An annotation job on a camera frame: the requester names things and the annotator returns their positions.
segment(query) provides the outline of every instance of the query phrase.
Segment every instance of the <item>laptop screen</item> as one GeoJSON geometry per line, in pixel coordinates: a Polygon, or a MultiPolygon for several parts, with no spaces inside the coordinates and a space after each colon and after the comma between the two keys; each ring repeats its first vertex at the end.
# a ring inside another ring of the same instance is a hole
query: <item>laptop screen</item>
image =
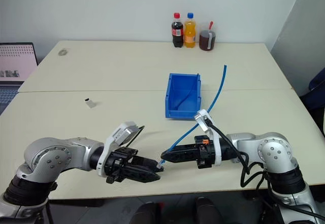
{"type": "Polygon", "coordinates": [[[23,82],[36,67],[32,43],[0,43],[0,83],[23,82]]]}

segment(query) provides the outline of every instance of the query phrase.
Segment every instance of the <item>black chair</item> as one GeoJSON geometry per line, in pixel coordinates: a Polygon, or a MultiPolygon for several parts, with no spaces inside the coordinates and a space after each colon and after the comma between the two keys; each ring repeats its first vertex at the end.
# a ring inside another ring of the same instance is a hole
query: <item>black chair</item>
{"type": "Polygon", "coordinates": [[[309,83],[309,92],[300,97],[320,131],[324,134],[325,68],[309,83]]]}

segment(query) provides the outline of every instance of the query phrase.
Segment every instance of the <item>orange soda bottle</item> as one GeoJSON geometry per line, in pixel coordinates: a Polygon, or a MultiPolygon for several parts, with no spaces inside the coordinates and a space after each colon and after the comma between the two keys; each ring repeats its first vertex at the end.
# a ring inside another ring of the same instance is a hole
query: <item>orange soda bottle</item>
{"type": "Polygon", "coordinates": [[[185,46],[187,48],[193,48],[195,46],[195,21],[193,19],[193,13],[189,12],[187,14],[187,21],[185,22],[185,32],[184,32],[184,39],[185,39],[185,46]]]}

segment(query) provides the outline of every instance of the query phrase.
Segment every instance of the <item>laptop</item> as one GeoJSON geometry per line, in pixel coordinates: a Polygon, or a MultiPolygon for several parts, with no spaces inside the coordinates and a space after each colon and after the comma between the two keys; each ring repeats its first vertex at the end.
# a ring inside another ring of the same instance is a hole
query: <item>laptop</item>
{"type": "Polygon", "coordinates": [[[33,43],[0,43],[0,115],[36,67],[33,43]]]}

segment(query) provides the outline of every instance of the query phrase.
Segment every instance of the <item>robotic arm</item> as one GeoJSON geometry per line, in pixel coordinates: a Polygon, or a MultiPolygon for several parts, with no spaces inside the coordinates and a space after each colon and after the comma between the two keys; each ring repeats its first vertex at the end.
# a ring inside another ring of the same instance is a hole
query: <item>robotic arm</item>
{"type": "Polygon", "coordinates": [[[162,159],[174,163],[196,161],[200,169],[219,166],[221,161],[230,159],[237,163],[238,153],[245,153],[250,162],[263,166],[269,183],[269,193],[278,204],[275,211],[279,223],[322,223],[319,218],[294,210],[319,213],[297,160],[293,157],[292,148],[283,135],[266,133],[256,136],[239,133],[221,137],[205,110],[199,111],[195,119],[208,136],[195,136],[195,144],[180,145],[167,150],[162,153],[162,159]]]}
{"type": "Polygon", "coordinates": [[[42,138],[30,144],[22,164],[7,190],[0,196],[0,220],[3,218],[36,218],[55,190],[56,179],[69,169],[97,170],[107,183],[125,178],[152,182],[159,180],[157,162],[137,156],[137,150],[122,145],[131,142],[140,132],[134,122],[118,127],[106,143],[73,138],[42,138]]]}

